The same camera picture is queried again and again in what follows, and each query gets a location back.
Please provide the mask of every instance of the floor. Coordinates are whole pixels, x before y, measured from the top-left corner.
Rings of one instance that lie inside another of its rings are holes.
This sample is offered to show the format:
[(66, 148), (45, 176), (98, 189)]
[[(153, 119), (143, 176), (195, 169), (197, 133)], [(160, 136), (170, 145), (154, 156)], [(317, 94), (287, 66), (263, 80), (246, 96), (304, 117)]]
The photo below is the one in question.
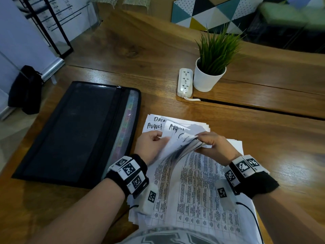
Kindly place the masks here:
[[(41, 107), (52, 87), (51, 80), (44, 84)], [(5, 120), (0, 122), (0, 172), (17, 149), (36, 117), (37, 114), (27, 115), (21, 109), (15, 109)]]

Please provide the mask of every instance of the person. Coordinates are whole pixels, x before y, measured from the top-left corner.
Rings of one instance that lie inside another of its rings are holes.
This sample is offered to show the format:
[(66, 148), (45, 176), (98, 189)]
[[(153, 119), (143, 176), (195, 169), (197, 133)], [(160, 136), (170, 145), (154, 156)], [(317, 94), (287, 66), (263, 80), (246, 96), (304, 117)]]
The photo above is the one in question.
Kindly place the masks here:
[[(166, 145), (168, 138), (160, 131), (143, 133), (136, 142), (134, 153), (148, 165)], [(225, 139), (214, 132), (198, 134), (200, 141), (212, 145), (199, 152), (223, 166), (241, 154)], [(273, 243), (324, 243), (325, 231), (312, 217), (277, 188), (253, 198), (256, 210)], [(33, 236), (27, 244), (99, 244), (120, 209), (125, 194), (111, 179), (106, 178), (61, 216)], [(213, 236), (177, 227), (155, 227), (148, 231), (137, 230), (122, 243), (225, 243)]]

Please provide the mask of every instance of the geometric wall pattern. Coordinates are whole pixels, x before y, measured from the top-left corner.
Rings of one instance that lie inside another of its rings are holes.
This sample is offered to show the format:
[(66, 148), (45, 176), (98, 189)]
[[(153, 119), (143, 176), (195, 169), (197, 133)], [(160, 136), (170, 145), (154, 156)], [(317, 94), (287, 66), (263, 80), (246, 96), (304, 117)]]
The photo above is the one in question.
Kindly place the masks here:
[(172, 23), (196, 30), (219, 33), (228, 26), (228, 33), (241, 34), (254, 18), (261, 2), (287, 3), (302, 8), (324, 8), (324, 0), (228, 0), (214, 5), (209, 0), (176, 0), (173, 2)]

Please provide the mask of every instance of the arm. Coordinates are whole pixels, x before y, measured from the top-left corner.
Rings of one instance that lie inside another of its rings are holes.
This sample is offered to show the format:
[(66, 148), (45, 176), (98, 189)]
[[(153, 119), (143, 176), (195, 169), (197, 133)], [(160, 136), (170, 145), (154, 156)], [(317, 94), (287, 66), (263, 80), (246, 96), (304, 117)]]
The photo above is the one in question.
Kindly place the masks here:
[[(169, 138), (162, 132), (143, 133), (134, 152), (149, 164)], [(61, 216), (42, 229), (26, 244), (97, 244), (101, 243), (120, 209), (125, 194), (111, 179), (104, 179)]]
[[(241, 154), (216, 133), (203, 132), (198, 139), (212, 148), (196, 151), (209, 156), (223, 166)], [(324, 243), (325, 230), (279, 188), (268, 194), (253, 197), (257, 212), (275, 244)]]

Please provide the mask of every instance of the person's left arm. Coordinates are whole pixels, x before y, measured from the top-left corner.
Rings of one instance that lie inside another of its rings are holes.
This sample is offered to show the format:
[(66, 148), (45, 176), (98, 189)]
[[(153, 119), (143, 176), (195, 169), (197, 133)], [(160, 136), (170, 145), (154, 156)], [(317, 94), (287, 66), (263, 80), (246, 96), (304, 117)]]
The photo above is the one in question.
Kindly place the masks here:
[[(147, 165), (169, 140), (160, 139), (161, 135), (160, 131), (150, 131), (136, 142), (134, 153)], [(26, 244), (101, 243), (124, 199), (122, 189), (106, 178)]]

